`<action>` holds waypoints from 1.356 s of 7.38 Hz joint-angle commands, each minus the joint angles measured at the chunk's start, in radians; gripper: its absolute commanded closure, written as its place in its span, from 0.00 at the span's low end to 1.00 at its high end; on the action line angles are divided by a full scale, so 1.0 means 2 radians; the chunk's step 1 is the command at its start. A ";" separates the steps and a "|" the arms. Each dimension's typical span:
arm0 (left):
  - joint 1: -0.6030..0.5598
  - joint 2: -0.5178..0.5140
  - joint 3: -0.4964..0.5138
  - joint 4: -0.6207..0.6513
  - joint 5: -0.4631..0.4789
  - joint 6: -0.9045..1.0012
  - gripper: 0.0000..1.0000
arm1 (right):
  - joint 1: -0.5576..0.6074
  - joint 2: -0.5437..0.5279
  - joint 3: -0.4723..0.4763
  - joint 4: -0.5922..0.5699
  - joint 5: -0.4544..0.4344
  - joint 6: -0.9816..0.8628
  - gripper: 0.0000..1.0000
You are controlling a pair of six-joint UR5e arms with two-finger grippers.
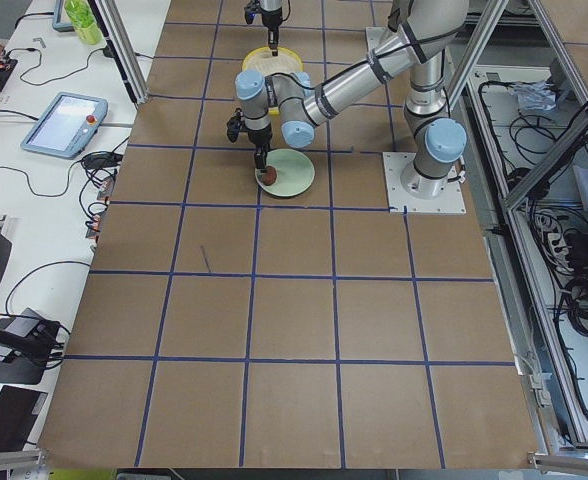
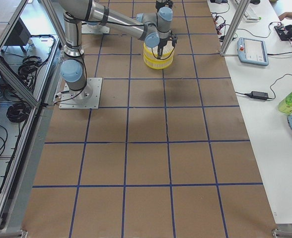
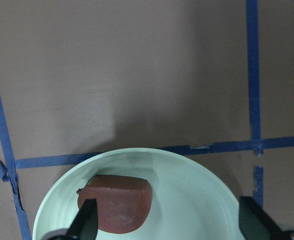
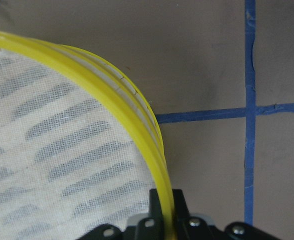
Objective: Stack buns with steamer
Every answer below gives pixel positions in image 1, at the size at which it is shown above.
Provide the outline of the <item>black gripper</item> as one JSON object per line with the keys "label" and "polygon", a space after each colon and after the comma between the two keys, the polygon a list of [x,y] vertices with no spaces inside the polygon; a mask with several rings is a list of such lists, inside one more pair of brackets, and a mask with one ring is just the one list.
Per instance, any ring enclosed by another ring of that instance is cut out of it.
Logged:
{"label": "black gripper", "polygon": [[281,25],[281,9],[264,10],[263,25],[268,31],[268,47],[272,55],[277,55],[279,50],[279,27]]}
{"label": "black gripper", "polygon": [[255,169],[258,171],[265,170],[267,168],[267,152],[271,149],[270,144],[273,138],[272,128],[264,127],[258,130],[248,129],[247,135],[250,142],[255,146],[255,152],[253,155]]}

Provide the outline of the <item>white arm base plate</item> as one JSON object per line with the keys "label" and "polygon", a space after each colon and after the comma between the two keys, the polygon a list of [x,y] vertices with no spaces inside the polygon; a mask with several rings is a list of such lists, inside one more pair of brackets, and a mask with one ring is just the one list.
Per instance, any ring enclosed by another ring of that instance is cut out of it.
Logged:
{"label": "white arm base plate", "polygon": [[383,152],[388,209],[396,214],[463,215],[466,207],[456,166],[441,179],[419,175],[413,152]]}
{"label": "white arm base plate", "polygon": [[387,27],[369,26],[365,28],[366,50],[371,51],[382,41],[385,41],[391,32]]}

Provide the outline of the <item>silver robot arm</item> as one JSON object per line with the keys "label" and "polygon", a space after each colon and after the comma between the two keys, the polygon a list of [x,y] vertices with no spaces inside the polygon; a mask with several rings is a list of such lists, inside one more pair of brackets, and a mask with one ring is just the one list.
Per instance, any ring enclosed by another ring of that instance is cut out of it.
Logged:
{"label": "silver robot arm", "polygon": [[268,32],[268,47],[273,56],[278,55],[279,30],[283,23],[283,8],[281,0],[260,0],[259,13],[263,26]]}
{"label": "silver robot arm", "polygon": [[303,149],[314,140],[317,127],[408,71],[404,117],[417,152],[403,169],[401,183],[415,198],[436,198],[467,144],[464,128],[447,112],[444,54],[463,27],[468,8],[466,1],[393,2],[379,43],[362,60],[317,85],[302,73],[240,72],[235,79],[240,106],[227,122],[228,139],[247,135],[254,146],[257,180],[271,185],[276,180],[275,169],[267,164],[271,109],[279,111],[286,144]]}

